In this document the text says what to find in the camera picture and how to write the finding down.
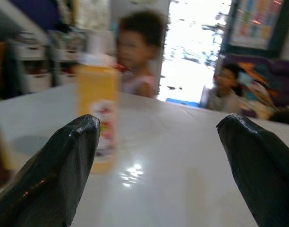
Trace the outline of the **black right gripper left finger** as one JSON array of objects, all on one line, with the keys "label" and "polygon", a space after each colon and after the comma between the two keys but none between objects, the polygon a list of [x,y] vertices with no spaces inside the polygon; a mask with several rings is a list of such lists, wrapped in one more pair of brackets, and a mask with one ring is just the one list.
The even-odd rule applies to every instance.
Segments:
[{"label": "black right gripper left finger", "polygon": [[69,227],[92,168],[100,121],[58,129],[0,193],[0,227]]}]

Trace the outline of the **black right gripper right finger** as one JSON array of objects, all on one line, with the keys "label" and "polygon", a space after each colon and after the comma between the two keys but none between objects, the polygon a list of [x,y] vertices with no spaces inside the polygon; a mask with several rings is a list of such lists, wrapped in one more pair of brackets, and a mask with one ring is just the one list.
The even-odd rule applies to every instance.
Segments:
[{"label": "black right gripper right finger", "polygon": [[289,147],[245,116],[216,126],[235,183],[260,227],[289,227]]}]

